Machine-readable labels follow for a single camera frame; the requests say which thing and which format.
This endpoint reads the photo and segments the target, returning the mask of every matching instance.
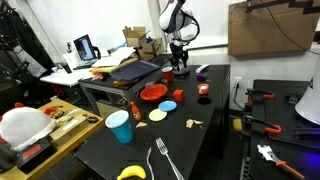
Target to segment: lamp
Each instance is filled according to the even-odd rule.
[[[310,84],[295,109],[305,119],[320,125],[320,62],[319,59]]]

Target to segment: red bowl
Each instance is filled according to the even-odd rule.
[[[168,88],[163,84],[154,84],[143,89],[140,97],[143,100],[157,102],[167,93]]]

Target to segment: red box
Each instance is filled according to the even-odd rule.
[[[184,99],[183,90],[181,90],[181,89],[175,90],[174,93],[173,93],[173,99],[175,101],[183,101],[183,99]]]

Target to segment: yellow plate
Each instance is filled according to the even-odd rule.
[[[149,119],[151,121],[161,121],[167,116],[167,112],[163,112],[160,109],[155,109],[150,112]]]

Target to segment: white helmet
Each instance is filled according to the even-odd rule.
[[[3,115],[0,135],[11,145],[12,150],[20,152],[47,136],[56,125],[57,121],[44,112],[30,107],[20,107]]]

